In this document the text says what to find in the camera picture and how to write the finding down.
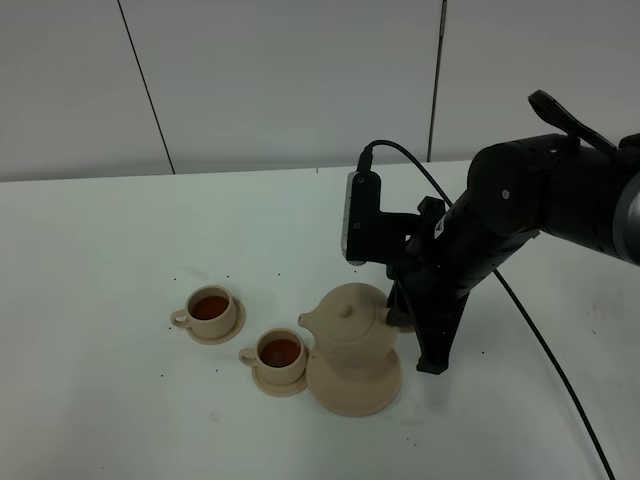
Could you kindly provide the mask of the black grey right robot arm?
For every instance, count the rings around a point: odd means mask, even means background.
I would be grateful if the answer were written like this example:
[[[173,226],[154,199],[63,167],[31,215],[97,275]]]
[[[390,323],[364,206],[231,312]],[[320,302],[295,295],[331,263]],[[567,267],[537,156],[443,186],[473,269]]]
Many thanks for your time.
[[[448,368],[471,290],[539,233],[639,262],[639,137],[614,145],[542,90],[528,102],[558,133],[478,152],[453,205],[423,200],[408,258],[388,270],[388,319],[412,322],[420,372]]]

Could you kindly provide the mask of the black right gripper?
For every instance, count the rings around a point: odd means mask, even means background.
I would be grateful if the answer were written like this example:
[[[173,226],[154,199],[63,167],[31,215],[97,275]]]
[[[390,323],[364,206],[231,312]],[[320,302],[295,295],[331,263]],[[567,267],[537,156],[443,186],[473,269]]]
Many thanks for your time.
[[[410,262],[394,269],[386,324],[414,328],[420,357],[416,370],[441,374],[470,291],[530,239],[530,230],[500,233],[468,197],[412,237]]]

